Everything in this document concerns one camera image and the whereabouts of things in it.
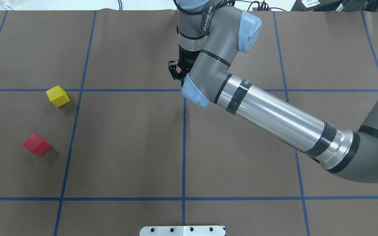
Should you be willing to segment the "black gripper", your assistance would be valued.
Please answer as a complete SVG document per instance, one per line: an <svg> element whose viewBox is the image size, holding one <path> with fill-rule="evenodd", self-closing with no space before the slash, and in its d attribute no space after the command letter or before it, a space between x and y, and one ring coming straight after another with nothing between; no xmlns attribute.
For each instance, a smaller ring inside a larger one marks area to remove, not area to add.
<svg viewBox="0 0 378 236"><path fill-rule="evenodd" d="M179 45L179 60L170 60L168 62L168 69L174 80L183 81L184 71L191 71L199 51L188 51Z"/></svg>

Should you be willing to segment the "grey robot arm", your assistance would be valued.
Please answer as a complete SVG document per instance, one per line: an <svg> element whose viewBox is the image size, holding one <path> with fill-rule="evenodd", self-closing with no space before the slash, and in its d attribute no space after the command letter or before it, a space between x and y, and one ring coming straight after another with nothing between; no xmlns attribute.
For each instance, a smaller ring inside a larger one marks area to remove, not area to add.
<svg viewBox="0 0 378 236"><path fill-rule="evenodd" d="M179 60L170 61L184 98L211 103L274 134L339 178L378 183L378 100L354 132L338 129L229 73L238 52L249 52L262 21L232 0L175 0Z"/></svg>

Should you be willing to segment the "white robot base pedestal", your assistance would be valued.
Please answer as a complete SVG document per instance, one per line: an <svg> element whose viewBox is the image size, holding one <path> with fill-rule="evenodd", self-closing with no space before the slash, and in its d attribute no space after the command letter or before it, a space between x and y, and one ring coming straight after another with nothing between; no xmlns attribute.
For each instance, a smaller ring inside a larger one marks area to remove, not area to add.
<svg viewBox="0 0 378 236"><path fill-rule="evenodd" d="M217 225L205 226L145 226L140 236L226 236L226 228Z"/></svg>

